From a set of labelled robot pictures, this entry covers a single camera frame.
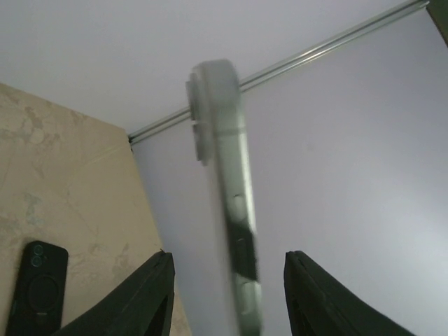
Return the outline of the silver smartphone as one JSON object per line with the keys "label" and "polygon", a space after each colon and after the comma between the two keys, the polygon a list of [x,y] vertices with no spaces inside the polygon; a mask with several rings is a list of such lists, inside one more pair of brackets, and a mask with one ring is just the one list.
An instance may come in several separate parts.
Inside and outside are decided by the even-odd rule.
{"label": "silver smartphone", "polygon": [[261,335],[256,219],[242,92],[227,59],[192,68],[185,84],[197,160],[206,170],[238,335]]}

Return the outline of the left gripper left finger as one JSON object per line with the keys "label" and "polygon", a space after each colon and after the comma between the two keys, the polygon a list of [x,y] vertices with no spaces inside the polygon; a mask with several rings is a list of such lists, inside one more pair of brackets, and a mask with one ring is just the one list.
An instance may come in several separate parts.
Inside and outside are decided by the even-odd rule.
{"label": "left gripper left finger", "polygon": [[94,307],[56,335],[169,335],[174,306],[174,259],[159,251]]}

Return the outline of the black cased phone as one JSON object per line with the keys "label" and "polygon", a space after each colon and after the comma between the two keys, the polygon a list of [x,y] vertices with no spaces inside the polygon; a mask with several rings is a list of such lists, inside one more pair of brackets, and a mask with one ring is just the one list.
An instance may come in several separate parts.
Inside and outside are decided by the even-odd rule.
{"label": "black cased phone", "polygon": [[6,335],[52,335],[61,328],[68,260],[65,248],[44,241],[24,247]]}

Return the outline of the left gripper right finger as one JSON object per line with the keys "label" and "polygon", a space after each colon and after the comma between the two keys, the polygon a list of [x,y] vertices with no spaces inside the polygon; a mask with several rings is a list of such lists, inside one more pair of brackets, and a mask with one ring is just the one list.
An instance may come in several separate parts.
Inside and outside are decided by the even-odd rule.
{"label": "left gripper right finger", "polygon": [[286,253],[283,271],[293,335],[411,335],[354,295],[302,251]]}

